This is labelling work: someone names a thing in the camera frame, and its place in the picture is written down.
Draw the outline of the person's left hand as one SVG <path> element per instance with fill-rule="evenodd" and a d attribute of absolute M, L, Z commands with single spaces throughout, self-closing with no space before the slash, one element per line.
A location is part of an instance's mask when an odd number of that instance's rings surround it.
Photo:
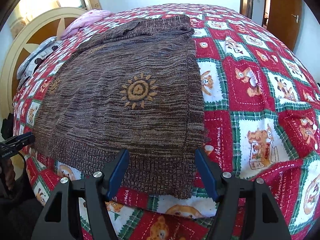
<path fill-rule="evenodd" d="M 15 171 L 11 159 L 1 160 L 1 195 L 12 191 L 16 186 Z"/>

